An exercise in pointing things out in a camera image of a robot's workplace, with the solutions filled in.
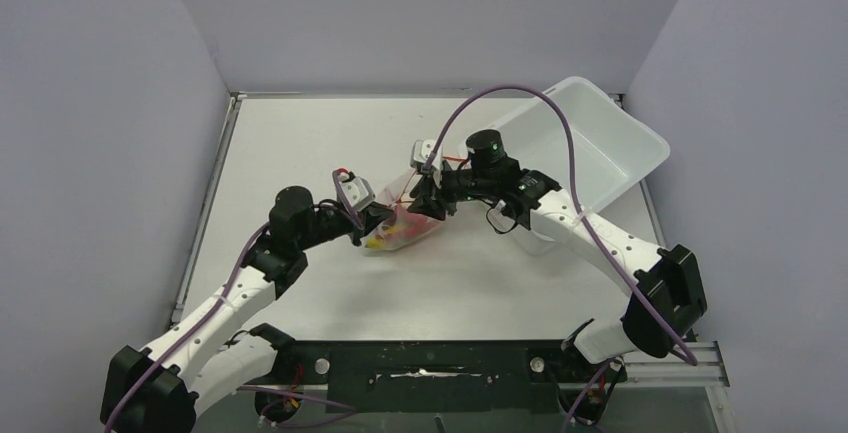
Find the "yellow banana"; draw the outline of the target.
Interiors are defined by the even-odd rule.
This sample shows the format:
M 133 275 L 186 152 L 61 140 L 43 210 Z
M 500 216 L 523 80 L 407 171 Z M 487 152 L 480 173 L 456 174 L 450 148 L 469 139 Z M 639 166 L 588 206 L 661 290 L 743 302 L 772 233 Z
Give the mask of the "yellow banana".
M 381 250 L 381 251 L 385 251 L 385 250 L 390 249 L 390 243 L 384 237 L 382 237 L 380 235 L 374 235 L 374 236 L 370 236 L 369 238 L 367 238 L 365 243 L 364 243 L 364 246 L 368 249 Z

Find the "red chili pepper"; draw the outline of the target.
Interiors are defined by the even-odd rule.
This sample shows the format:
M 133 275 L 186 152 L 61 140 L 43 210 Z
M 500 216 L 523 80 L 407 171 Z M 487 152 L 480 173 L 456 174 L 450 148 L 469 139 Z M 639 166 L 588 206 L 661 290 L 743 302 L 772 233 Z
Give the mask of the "red chili pepper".
M 389 233 L 403 240 L 414 240 L 427 234 L 438 225 L 439 223 L 436 220 L 425 215 L 398 208 L 395 212 L 394 223 L 389 228 Z

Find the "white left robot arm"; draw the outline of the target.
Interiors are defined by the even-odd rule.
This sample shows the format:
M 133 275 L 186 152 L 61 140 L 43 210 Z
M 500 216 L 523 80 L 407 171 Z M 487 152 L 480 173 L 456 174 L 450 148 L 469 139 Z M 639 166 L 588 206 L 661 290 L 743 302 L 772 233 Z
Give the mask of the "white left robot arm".
M 342 237 L 359 246 L 402 210 L 377 201 L 352 173 L 335 172 L 334 186 L 335 198 L 320 201 L 302 186 L 282 189 L 210 297 L 144 347 L 115 354 L 101 406 L 105 431 L 190 432 L 216 403 L 271 372 L 290 336 L 261 324 L 247 339 L 229 340 L 299 279 L 309 249 Z

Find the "clear zip top bag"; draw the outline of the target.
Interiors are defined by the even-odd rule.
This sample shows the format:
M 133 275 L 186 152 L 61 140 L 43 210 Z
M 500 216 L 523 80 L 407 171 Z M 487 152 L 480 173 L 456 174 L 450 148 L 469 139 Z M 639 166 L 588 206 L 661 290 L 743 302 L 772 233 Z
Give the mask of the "clear zip top bag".
M 411 191 L 419 180 L 420 175 L 413 168 L 407 168 L 377 193 L 376 201 L 389 207 L 392 214 L 362 240 L 364 248 L 373 252 L 399 250 L 423 239 L 443 224 L 409 211 L 413 202 Z

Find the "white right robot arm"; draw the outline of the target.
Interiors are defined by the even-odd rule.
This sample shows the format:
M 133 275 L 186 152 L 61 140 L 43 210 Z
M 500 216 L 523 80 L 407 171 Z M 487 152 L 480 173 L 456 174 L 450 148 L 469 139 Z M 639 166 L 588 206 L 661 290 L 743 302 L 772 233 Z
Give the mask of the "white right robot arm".
M 468 157 L 453 168 L 437 166 L 438 153 L 421 166 L 413 210 L 443 220 L 460 202 L 480 201 L 533 235 L 561 244 L 613 281 L 627 299 L 616 319 L 588 321 L 562 353 L 564 370 L 585 380 L 602 362 L 630 352 L 697 360 L 683 340 L 707 311 L 694 253 L 643 240 L 592 212 L 575 193 L 541 171 L 510 157 L 499 132 L 486 129 L 466 141 Z

